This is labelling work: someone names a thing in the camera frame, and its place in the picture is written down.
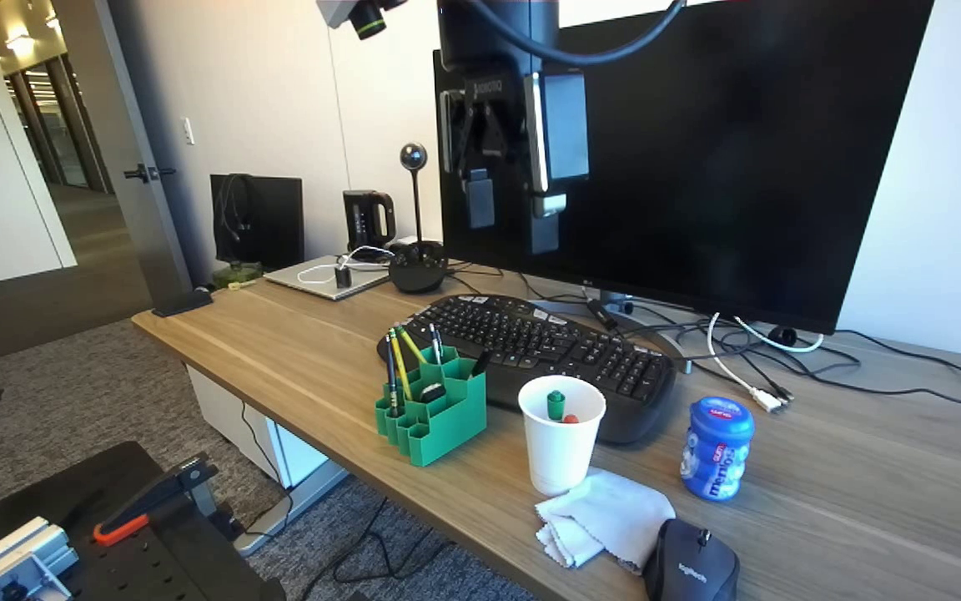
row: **computer mouse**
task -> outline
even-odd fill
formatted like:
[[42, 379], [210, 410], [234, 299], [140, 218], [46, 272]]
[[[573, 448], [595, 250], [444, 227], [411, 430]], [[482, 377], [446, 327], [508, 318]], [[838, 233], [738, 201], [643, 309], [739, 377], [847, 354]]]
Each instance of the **computer mouse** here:
[[739, 558], [707, 526], [670, 517], [660, 524], [643, 559], [648, 598], [660, 601], [733, 601]]

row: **gray carpet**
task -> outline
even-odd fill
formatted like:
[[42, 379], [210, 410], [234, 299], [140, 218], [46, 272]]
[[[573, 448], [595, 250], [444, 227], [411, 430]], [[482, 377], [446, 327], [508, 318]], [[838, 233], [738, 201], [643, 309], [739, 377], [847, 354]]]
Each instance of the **gray carpet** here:
[[[162, 468], [210, 454], [213, 495], [243, 524], [281, 496], [199, 420], [183, 363], [125, 321], [0, 357], [0, 390], [0, 496], [121, 439]], [[529, 598], [352, 478], [246, 559], [286, 598], [313, 576], [311, 598]]]

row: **camera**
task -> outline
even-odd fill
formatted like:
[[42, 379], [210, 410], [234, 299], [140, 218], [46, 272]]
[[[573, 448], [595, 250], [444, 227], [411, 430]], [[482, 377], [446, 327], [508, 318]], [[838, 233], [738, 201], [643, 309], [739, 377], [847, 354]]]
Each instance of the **camera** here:
[[339, 25], [351, 18], [360, 41], [377, 36], [383, 28], [383, 9], [392, 9], [407, 0], [317, 0], [326, 25]]

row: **blue can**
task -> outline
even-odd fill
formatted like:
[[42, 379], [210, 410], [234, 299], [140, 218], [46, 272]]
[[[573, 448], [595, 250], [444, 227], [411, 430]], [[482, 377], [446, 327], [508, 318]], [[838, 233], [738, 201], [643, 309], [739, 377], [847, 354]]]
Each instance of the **blue can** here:
[[692, 422], [679, 456], [679, 479], [707, 500], [727, 500], [739, 489], [755, 436], [755, 415], [732, 397], [699, 397], [692, 403]]

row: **white cable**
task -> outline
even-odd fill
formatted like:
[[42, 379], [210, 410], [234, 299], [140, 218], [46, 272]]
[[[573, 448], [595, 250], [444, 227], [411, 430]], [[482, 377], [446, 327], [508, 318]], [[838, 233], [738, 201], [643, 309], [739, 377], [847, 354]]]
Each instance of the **white cable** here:
[[715, 350], [715, 324], [717, 324], [717, 318], [722, 318], [722, 309], [715, 309], [715, 318], [712, 318], [712, 324], [707, 324], [707, 354], [712, 354], [712, 360], [715, 360], [733, 383], [739, 383], [739, 387], [746, 390], [746, 397], [750, 397], [757, 406], [764, 406], [767, 415], [776, 415], [781, 406], [786, 406], [783, 397], [773, 397], [773, 393], [767, 393], [767, 390], [761, 390], [761, 387], [750, 387], [745, 377], [738, 377], [738, 372], [717, 357], [717, 350]]
[[786, 346], [786, 342], [776, 342], [776, 341], [771, 341], [767, 332], [755, 331], [746, 321], [739, 321], [739, 318], [733, 318], [733, 321], [738, 321], [738, 327], [745, 327], [755, 341], [761, 341], [761, 342], [767, 342], [767, 346], [776, 346], [776, 350], [783, 350], [783, 354], [813, 354], [813, 350], [825, 342], [825, 332], [817, 332], [813, 342], [808, 342], [808, 346]]

